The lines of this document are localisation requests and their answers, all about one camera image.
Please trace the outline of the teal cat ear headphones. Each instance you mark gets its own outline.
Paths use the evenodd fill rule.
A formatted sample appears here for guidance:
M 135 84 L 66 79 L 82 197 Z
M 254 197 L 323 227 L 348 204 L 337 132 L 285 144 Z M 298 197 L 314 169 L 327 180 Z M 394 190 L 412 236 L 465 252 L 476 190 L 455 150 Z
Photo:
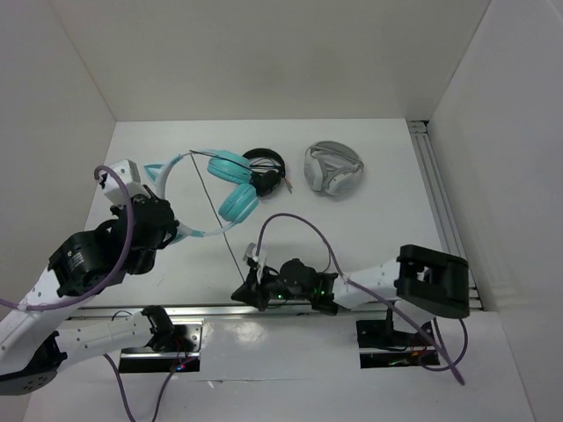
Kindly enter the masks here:
M 224 149 L 190 149 L 187 153 L 178 154 L 163 164 L 145 164 L 144 172 L 154 186 L 157 197 L 166 200 L 166 186 L 172 169 L 187 156 L 206 156 L 207 172 L 235 186 L 234 190 L 223 200 L 219 208 L 214 207 L 201 173 L 197 171 L 211 209 L 221 225 L 216 230 L 198 230 L 178 220 L 177 233 L 172 243 L 178 243 L 188 237 L 203 238 L 222 235 L 234 226 L 242 223 L 259 205 L 259 197 L 251 185 L 250 162 L 235 153 Z

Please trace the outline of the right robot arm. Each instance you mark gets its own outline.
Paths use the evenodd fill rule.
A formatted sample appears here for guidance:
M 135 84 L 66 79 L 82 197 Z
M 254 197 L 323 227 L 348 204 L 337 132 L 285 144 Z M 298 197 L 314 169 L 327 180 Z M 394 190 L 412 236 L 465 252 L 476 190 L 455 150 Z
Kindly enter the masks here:
M 470 315 L 469 266 L 465 259 L 414 244 L 383 264 L 341 276 L 321 272 L 293 258 L 276 270 L 265 254 L 250 244 L 245 255 L 248 274 L 231 295 L 235 302 L 267 309 L 272 300 L 307 301 L 314 310 L 334 315 L 339 308 L 354 309 L 376 298 L 398 301 L 411 316 L 465 319 Z

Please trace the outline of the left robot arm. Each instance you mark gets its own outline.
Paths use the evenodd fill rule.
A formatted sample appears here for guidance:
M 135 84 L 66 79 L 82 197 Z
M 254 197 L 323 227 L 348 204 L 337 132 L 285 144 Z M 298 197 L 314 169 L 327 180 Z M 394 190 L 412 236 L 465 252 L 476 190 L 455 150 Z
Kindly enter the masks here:
M 165 309 L 149 306 L 132 316 L 79 329 L 61 329 L 76 309 L 128 275 L 150 271 L 157 251 L 178 233 L 167 200 L 152 191 L 111 207 L 113 219 L 70 236 L 49 258 L 26 297 L 1 322 L 1 393 L 23 396 L 83 360 L 128 348 L 156 352 L 173 341 Z

